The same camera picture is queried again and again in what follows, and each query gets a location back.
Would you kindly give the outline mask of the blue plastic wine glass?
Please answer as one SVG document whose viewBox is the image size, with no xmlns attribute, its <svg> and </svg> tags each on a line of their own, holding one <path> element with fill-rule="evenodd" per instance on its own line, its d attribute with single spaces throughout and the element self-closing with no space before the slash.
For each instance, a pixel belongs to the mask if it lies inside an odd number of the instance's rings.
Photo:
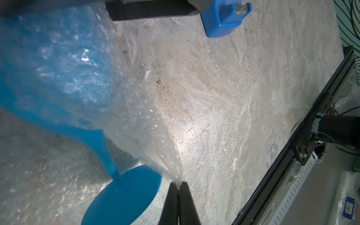
<svg viewBox="0 0 360 225">
<path fill-rule="evenodd" d="M 84 225 L 129 225 L 150 205 L 161 175 L 147 166 L 120 172 L 107 146 L 118 85 L 107 11 L 95 5 L 1 18 L 1 106 L 89 146 L 112 182 L 87 209 Z"/>
</svg>

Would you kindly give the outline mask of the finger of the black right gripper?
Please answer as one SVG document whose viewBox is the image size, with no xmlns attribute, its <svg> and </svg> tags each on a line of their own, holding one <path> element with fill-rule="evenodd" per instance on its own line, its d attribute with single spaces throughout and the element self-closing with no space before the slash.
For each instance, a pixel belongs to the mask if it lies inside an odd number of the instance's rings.
<svg viewBox="0 0 360 225">
<path fill-rule="evenodd" d="M 106 1 L 105 6 L 113 21 L 193 16 L 200 13 L 187 1 Z"/>
</svg>

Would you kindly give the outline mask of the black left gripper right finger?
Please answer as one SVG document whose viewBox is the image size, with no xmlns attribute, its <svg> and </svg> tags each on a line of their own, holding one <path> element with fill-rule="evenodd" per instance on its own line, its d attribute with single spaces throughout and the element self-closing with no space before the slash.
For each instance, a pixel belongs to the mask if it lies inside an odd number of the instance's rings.
<svg viewBox="0 0 360 225">
<path fill-rule="evenodd" d="M 201 225 L 187 182 L 182 182 L 179 191 L 179 224 Z"/>
</svg>

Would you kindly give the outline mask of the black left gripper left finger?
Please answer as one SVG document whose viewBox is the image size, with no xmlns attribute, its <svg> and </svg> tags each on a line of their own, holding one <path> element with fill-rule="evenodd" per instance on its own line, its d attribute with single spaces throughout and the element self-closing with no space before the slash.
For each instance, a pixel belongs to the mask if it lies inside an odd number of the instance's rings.
<svg viewBox="0 0 360 225">
<path fill-rule="evenodd" d="M 165 204 L 158 225 L 178 225 L 179 223 L 179 190 L 172 182 L 169 186 Z"/>
</svg>

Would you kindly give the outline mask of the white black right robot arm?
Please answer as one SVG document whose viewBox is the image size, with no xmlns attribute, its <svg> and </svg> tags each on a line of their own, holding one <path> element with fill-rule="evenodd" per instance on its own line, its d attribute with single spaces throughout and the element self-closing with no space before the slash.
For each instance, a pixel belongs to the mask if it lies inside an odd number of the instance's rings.
<svg viewBox="0 0 360 225">
<path fill-rule="evenodd" d="M 200 14 L 205 33 L 210 38 L 229 35 L 242 24 L 252 11 L 251 3 L 244 5 L 245 12 L 236 13 L 242 1 L 203 1 L 198 9 L 191 1 L 106 1 L 106 9 L 113 21 L 128 21 L 159 17 L 180 17 Z M 296 129 L 292 144 L 320 141 L 342 146 L 360 147 L 360 118 L 346 114 L 330 113 L 330 102 L 339 91 L 341 84 L 353 70 L 353 48 L 344 49 L 342 61 L 329 83 Z"/>
</svg>

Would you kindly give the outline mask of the blue tape dispenser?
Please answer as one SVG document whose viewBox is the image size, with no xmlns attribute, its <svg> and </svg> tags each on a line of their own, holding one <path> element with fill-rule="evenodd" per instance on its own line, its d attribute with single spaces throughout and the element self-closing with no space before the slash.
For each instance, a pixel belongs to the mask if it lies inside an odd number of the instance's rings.
<svg viewBox="0 0 360 225">
<path fill-rule="evenodd" d="M 207 37 L 219 38 L 231 34 L 252 10 L 250 2 L 213 1 L 208 9 L 200 13 Z"/>
</svg>

